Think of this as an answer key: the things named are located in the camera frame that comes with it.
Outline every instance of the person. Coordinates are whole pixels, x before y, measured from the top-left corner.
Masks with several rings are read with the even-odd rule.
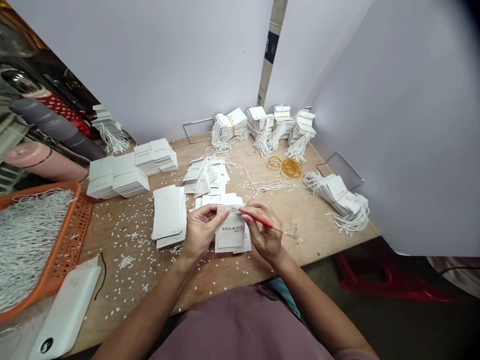
[[[282,234],[268,227],[261,230],[250,216],[281,229],[282,223],[272,208],[251,200],[239,210],[248,225],[254,251],[279,274],[310,331],[267,286],[237,287],[186,312],[150,360],[378,359],[355,325],[288,254],[282,246]],[[217,205],[210,204],[187,216],[185,242],[178,259],[103,342],[93,360],[148,357],[189,275],[229,212],[224,209],[217,213]]]

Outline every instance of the white power bank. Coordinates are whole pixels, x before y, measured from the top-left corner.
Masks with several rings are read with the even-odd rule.
[[[29,360],[56,359],[73,348],[102,270],[97,261],[98,257],[93,258],[66,275]]]

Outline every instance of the wooden table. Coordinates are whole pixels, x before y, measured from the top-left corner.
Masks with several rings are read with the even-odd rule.
[[[99,202],[95,205],[88,226],[79,262],[102,253],[106,264],[106,277],[96,300],[92,298],[80,333],[70,354],[74,354],[100,344],[133,310],[139,301],[157,283],[157,280],[178,257],[173,250],[158,253],[150,236],[154,221],[152,191],[175,184],[182,186],[182,178],[190,162],[205,153],[209,141],[188,144],[187,140],[171,143],[177,153],[178,170],[149,178],[150,192],[125,199],[117,197]],[[276,156],[283,159],[285,143],[280,144]],[[267,158],[252,147],[252,139],[235,142],[230,160],[235,163],[230,169],[230,182],[227,193],[236,193],[244,202],[252,199],[248,189],[248,170],[254,181],[270,181],[279,173],[267,169]],[[315,165],[323,159],[310,144],[305,154],[306,164],[302,167],[305,174],[315,171]],[[377,229],[370,223],[362,232],[350,235],[340,234],[335,229],[331,216],[325,216],[332,207],[321,198],[311,194],[302,185],[302,179],[294,179],[298,189],[290,192],[267,191],[256,199],[266,202],[275,210],[282,221],[285,231],[299,235],[303,241],[295,241],[284,236],[282,244],[300,265],[313,263],[319,259],[341,252],[360,243],[379,236]],[[195,199],[187,196],[187,209],[192,208]],[[210,247],[204,262],[186,285],[173,313],[183,312],[195,304],[210,298],[224,290],[251,285],[275,275],[271,267],[256,253],[232,255],[231,253],[214,253]],[[126,257],[135,260],[122,268]],[[100,289],[105,270],[100,274],[97,293]]]

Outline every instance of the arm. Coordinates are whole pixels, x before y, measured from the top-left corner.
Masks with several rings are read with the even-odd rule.
[[[281,243],[282,234],[268,227],[260,231],[257,222],[248,215],[281,229],[282,223],[270,206],[251,200],[239,210],[244,213],[242,219],[248,225],[253,245],[282,278],[313,336],[333,357],[342,350],[361,350],[377,357],[350,319],[288,254]]]
[[[157,340],[187,278],[205,255],[215,229],[229,210],[217,214],[217,205],[205,205],[187,216],[186,237],[177,261],[125,321],[102,343],[92,360],[144,359]]]

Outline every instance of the hand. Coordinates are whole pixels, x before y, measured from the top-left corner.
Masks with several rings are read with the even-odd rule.
[[[260,231],[257,222],[249,215],[264,220],[271,224],[274,228],[282,229],[282,222],[275,215],[270,206],[263,202],[250,200],[246,206],[238,209],[243,215],[241,218],[245,220],[250,230],[251,242],[257,249],[258,253],[272,266],[279,265],[285,257],[285,249],[282,247],[282,233],[270,227],[263,226]]]
[[[207,253],[215,230],[227,218],[230,209],[217,213],[216,204],[209,204],[189,213],[186,217],[185,244],[180,255],[197,262]]]

